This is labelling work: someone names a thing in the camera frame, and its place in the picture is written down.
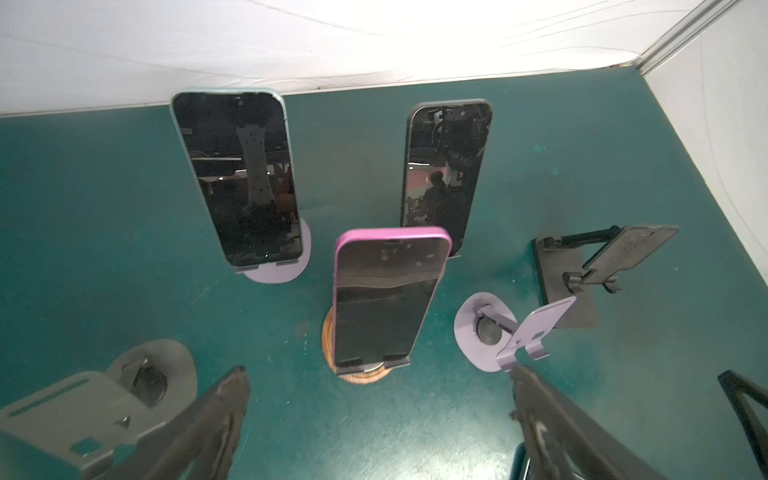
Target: purple phone stand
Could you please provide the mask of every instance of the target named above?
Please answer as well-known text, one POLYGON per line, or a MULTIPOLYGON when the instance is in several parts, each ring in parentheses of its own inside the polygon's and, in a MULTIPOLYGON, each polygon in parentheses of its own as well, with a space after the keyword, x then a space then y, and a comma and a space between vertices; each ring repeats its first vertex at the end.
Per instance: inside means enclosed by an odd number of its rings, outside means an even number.
POLYGON ((459 307, 453 333, 472 365, 484 372, 508 372, 517 362, 518 349, 525 348, 534 360, 549 355, 541 341, 575 301, 575 296, 569 296, 544 305, 518 324, 512 311, 496 295, 479 292, 459 307))

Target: white fabric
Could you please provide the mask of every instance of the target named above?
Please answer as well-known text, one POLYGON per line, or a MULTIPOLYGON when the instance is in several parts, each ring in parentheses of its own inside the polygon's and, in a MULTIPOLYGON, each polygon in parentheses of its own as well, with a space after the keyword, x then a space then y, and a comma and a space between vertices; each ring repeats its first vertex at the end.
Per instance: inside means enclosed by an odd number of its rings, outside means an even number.
POLYGON ((646 79, 768 283, 766 18, 739 2, 646 79))
POLYGON ((0 114, 630 61, 699 0, 2 0, 0 114))

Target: dark gray phone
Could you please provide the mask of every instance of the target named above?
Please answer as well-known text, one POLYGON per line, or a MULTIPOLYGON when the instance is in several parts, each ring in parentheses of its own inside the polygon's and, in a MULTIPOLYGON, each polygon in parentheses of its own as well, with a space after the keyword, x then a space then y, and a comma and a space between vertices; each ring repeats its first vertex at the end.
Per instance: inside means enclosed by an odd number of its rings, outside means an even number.
POLYGON ((227 261, 240 270, 301 256, 285 107, 275 94, 184 92, 171 102, 227 261))
POLYGON ((434 225, 462 248, 491 128, 491 105, 464 100, 417 105, 408 120, 402 227, 434 225))

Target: black phone screen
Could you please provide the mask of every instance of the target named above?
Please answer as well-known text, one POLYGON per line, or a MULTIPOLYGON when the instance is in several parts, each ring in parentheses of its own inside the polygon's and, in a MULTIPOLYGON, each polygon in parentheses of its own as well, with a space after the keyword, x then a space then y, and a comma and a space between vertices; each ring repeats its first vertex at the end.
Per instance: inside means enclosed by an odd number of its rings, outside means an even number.
POLYGON ((264 92, 185 92, 171 107, 227 261, 242 268, 300 257, 280 100, 264 92))
POLYGON ((357 240, 339 249, 333 350, 339 372, 410 355, 448 254, 449 242, 437 237, 357 240))
POLYGON ((492 110, 486 101, 418 106, 409 119, 401 227, 434 225, 462 248, 492 110))

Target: teal table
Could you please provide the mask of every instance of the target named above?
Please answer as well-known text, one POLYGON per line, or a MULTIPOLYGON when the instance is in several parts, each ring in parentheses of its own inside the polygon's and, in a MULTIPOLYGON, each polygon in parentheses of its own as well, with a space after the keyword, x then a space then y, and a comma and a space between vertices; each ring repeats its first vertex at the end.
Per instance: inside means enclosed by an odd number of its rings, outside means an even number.
MULTIPOLYGON (((223 260, 166 107, 0 120, 0 406, 156 338, 184 343, 200 390, 230 367, 253 394, 230 477, 507 479, 511 382, 475 369, 453 316, 478 291, 539 305, 533 237, 616 223, 680 233, 595 288, 594 329, 546 339, 535 368, 670 478, 759 478, 717 375, 768 386, 768 290, 631 68, 286 97, 313 254, 276 286, 223 260), (412 354, 381 382, 337 379, 320 349, 333 244, 399 222, 406 119, 485 98, 494 120, 462 255, 412 354)), ((2 437, 0 478, 63 465, 2 437)))

